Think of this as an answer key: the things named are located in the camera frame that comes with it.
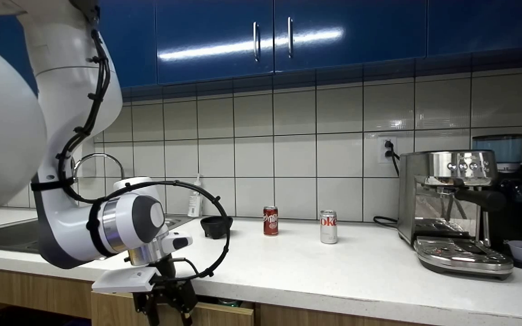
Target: soda can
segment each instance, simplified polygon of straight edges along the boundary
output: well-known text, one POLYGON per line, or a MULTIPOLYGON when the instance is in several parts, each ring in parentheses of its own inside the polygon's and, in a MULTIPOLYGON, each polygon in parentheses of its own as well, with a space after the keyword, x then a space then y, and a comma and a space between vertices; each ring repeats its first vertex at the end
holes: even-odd
POLYGON ((320 211, 318 218, 320 243, 335 245, 336 243, 336 216, 335 211, 320 211))
POLYGON ((277 236, 278 234, 278 211, 277 207, 262 207, 262 234, 277 236))

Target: stainless steel espresso machine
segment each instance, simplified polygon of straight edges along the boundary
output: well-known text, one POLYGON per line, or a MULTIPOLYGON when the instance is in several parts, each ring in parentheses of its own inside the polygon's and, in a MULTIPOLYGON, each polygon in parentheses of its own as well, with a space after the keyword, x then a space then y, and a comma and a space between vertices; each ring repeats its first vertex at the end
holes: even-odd
POLYGON ((489 249, 489 214, 503 196, 490 151, 400 156, 398 236, 436 272, 507 278, 512 262, 489 249))

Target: white countertop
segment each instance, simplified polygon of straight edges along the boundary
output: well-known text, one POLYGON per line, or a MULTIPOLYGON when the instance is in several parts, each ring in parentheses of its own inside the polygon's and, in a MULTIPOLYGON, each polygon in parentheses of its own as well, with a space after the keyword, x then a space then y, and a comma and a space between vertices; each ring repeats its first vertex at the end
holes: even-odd
MULTIPOLYGON (((0 211, 0 222, 28 220, 32 213, 0 211)), ((280 223, 264 238, 260 222, 235 220, 231 245, 213 278, 193 281, 199 296, 423 325, 522 325, 522 271, 505 281, 434 274, 420 267, 393 229, 340 225, 336 245, 322 245, 313 223, 280 223)), ((197 222, 179 231, 193 245, 175 254, 199 271, 220 252, 222 242, 202 238, 197 222)), ((1 252, 0 271, 95 281, 124 269, 123 254, 57 271, 37 256, 1 252)))

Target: tiled backsplash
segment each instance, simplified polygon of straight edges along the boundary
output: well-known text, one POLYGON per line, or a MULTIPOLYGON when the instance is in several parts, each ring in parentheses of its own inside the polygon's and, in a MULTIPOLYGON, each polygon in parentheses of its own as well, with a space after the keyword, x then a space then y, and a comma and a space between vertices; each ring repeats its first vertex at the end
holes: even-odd
MULTIPOLYGON (((260 216, 277 205, 282 218, 333 209, 344 222, 371 222, 396 216, 384 140, 403 155, 467 149, 476 135, 505 133, 522 135, 522 70, 130 102, 94 151, 115 156, 126 176, 200 175, 228 214, 260 216)), ((79 178, 84 196, 119 176, 110 162, 94 169, 97 178, 79 178)), ((8 205, 30 205, 28 196, 8 205)), ((186 213, 186 191, 168 187, 162 198, 168 213, 186 213)))

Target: sink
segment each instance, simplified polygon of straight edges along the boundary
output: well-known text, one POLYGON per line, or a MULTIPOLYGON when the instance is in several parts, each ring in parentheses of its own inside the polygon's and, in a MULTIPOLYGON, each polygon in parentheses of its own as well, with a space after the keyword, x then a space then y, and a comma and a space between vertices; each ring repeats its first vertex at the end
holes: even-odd
MULTIPOLYGON (((184 216, 164 216, 168 231, 177 229, 191 220, 184 216)), ((0 251, 37 254, 39 223, 26 222, 0 229, 0 251)))

